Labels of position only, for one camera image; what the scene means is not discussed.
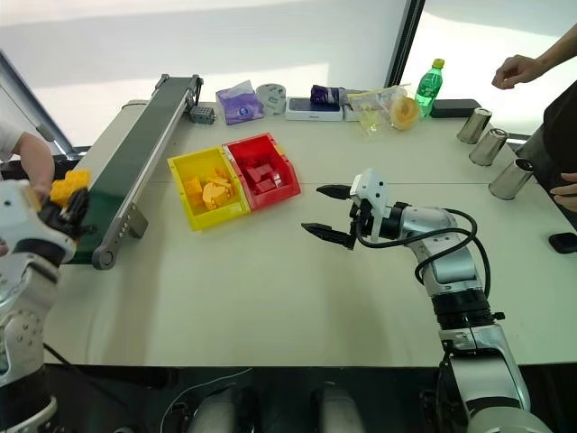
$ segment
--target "white table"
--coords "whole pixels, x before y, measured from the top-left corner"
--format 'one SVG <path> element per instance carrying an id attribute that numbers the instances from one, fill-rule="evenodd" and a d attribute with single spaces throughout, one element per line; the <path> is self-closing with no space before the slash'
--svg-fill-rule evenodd
<path id="1" fill-rule="evenodd" d="M 349 252 L 300 228 L 322 222 L 346 230 L 350 203 L 315 188 L 350 182 L 372 166 L 391 181 L 391 200 L 477 219 L 492 266 L 490 303 L 507 314 L 501 324 L 519 363 L 577 361 L 576 259 L 547 243 L 571 227 L 535 183 L 513 201 L 494 198 L 487 183 L 511 155 L 496 167 L 473 165 L 471 147 L 453 140 L 459 123 L 431 120 L 391 132 L 387 143 L 363 143 L 354 124 L 183 122 L 165 157 L 269 131 L 294 162 L 303 193 L 191 232 L 161 161 L 139 202 L 146 235 L 125 242 L 111 271 L 64 268 L 46 341 L 77 364 L 438 365 L 438 326 L 408 249 Z M 313 134 L 325 140 L 307 142 Z M 329 149 L 338 164 L 325 163 Z"/>

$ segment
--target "red block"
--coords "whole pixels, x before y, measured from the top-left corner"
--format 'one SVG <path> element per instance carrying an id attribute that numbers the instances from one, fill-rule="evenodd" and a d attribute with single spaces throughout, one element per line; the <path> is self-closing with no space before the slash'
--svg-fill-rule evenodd
<path id="1" fill-rule="evenodd" d="M 270 179 L 265 179 L 262 182 L 257 183 L 255 187 L 260 194 L 275 189 L 274 182 Z"/>
<path id="2" fill-rule="evenodd" d="M 261 165 L 260 167 L 256 168 L 257 172 L 261 175 L 262 178 L 272 174 L 272 168 L 269 164 Z"/>
<path id="3" fill-rule="evenodd" d="M 261 174 L 257 169 L 254 169 L 253 167 L 247 167 L 246 172 L 249 173 L 249 176 L 251 177 L 254 183 L 258 183 L 261 181 Z"/>

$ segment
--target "clear plastic bag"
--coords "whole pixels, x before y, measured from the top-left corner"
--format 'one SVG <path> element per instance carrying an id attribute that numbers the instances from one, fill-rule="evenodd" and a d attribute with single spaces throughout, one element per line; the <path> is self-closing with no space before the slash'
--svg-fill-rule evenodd
<path id="1" fill-rule="evenodd" d="M 401 124 L 397 119 L 391 120 L 391 109 L 396 101 L 409 101 L 407 91 L 401 86 L 380 88 L 371 92 L 349 95 L 349 102 L 353 110 L 358 113 L 362 130 L 369 136 L 382 134 L 383 130 L 391 126 L 400 130 L 408 129 L 415 122 L 416 117 L 408 124 Z"/>

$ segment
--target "purple package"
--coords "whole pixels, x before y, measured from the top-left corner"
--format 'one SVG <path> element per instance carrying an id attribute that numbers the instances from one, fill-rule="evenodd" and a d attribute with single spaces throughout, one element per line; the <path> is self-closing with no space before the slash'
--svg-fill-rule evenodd
<path id="1" fill-rule="evenodd" d="M 240 124 L 264 117 L 262 103 L 252 89 L 251 81 L 216 92 L 224 111 L 226 124 Z"/>

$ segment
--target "smartphone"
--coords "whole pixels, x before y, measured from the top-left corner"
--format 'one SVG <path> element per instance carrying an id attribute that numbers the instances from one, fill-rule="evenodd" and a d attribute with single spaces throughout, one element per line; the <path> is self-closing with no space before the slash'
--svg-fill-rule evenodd
<path id="1" fill-rule="evenodd" d="M 577 235 L 559 233 L 549 237 L 549 244 L 560 254 L 577 253 Z"/>

